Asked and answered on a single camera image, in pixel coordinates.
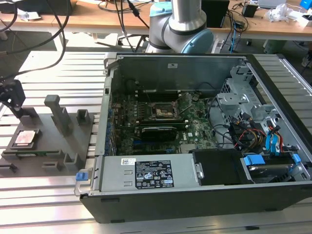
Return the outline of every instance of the silver robot arm segment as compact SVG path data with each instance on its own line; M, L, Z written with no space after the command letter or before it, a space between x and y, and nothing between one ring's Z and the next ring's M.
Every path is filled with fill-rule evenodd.
M147 53L205 53L214 41L206 28L201 0L155 3L150 11L150 43Z

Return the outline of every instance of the motherboard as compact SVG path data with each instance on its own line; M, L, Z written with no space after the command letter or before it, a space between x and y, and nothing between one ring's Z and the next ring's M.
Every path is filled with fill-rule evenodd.
M118 156L185 154L216 148L215 132L207 119L209 98L185 92L171 97L116 96L112 100L113 145Z

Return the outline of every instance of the label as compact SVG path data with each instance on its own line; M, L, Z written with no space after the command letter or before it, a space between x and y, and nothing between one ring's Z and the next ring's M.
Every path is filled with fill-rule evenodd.
M136 162L136 188L157 189L174 187L170 160Z
M177 63L168 63L168 68L177 68Z
M122 158L121 164L122 165L135 165L136 159L135 158Z

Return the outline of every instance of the floor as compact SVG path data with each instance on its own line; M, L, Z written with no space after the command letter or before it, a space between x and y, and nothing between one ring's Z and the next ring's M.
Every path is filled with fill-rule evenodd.
M51 35L43 32L18 32L17 36L7 31L8 40L0 41L0 51L11 51L23 49L26 46L34 45L48 39ZM124 51L131 52L129 44L123 40L124 46L117 45L117 34L99 34L97 43L94 42L91 34L86 33L66 33L67 51ZM139 37L130 38L130 43L135 46ZM246 45L247 40L242 39L234 50L234 53L248 53L248 54L263 54L264 40L253 40L250 46ZM139 51L142 51L147 46L147 42L142 43ZM55 45L50 42L37 50L55 51ZM299 46L294 41L288 41L281 51L286 59L298 71L302 72L301 66L302 58L307 53L307 44ZM221 51L222 53L229 53L228 46L225 45ZM23 62L28 56L28 52L16 54L15 56L7 56L0 59L0 76L6 76L13 72L17 72L22 66ZM312 69L305 69L303 77L310 83L312 82Z

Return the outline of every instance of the black box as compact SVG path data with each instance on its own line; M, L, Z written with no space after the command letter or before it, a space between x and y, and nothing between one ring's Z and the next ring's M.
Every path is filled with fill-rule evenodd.
M50 1L50 4L53 10L56 12L58 16L66 16L67 15L67 0L53 0ZM71 6L69 14L71 15L77 0L70 0ZM44 0L23 0L17 2L18 9L27 11L27 12L38 12L42 14L53 14L46 1ZM1 13L13 13L13 4L4 3L0 4Z
M207 15L207 28L222 28L229 0L202 0L201 9Z
M245 17L253 18L257 8L258 8L258 5L245 4L242 10L242 15Z

